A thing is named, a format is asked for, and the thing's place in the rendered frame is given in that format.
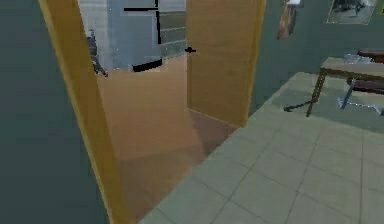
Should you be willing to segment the wooden room door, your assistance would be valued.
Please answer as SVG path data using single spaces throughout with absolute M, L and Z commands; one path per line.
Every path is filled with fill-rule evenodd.
M 187 106 L 247 123 L 267 0 L 186 0 Z

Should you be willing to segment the framed grey wall picture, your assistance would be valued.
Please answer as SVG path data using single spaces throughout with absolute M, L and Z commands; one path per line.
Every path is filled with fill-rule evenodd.
M 367 25 L 378 0 L 333 0 L 328 24 Z

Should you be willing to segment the brown wall hanging picture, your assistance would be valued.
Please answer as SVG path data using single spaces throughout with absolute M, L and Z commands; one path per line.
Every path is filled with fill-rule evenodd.
M 280 14 L 277 39 L 282 40 L 293 34 L 297 18 L 297 9 L 302 5 L 302 0 L 283 0 Z

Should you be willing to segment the grey fridge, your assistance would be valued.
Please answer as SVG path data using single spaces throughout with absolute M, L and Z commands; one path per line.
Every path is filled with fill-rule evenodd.
M 109 0 L 108 28 L 114 69 L 142 72 L 162 65 L 157 10 L 158 0 Z

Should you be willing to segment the wooden desk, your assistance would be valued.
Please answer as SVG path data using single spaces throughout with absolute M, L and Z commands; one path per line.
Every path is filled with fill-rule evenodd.
M 384 64 L 347 64 L 344 62 L 343 58 L 328 57 L 320 66 L 315 88 L 305 114 L 306 117 L 311 115 L 313 106 L 318 102 L 327 75 L 335 75 L 352 80 L 351 86 L 345 97 L 343 99 L 338 99 L 339 108 L 344 109 L 349 104 L 348 99 L 351 96 L 353 87 L 358 79 L 384 84 Z

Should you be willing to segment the dark grey house plant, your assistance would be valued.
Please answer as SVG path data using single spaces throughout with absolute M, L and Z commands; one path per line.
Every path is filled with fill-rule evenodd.
M 98 48 L 96 44 L 96 36 L 95 36 L 95 30 L 90 29 L 90 35 L 87 37 L 88 41 L 88 48 L 91 56 L 91 61 L 93 64 L 93 69 L 95 74 L 102 73 L 102 75 L 107 78 L 108 73 L 104 70 L 102 65 L 100 64 L 99 57 L 98 57 Z

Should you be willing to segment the grey papers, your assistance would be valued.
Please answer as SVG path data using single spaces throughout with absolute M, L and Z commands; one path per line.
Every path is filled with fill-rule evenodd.
M 343 60 L 345 64 L 370 64 L 372 62 L 370 57 L 357 54 L 345 54 Z

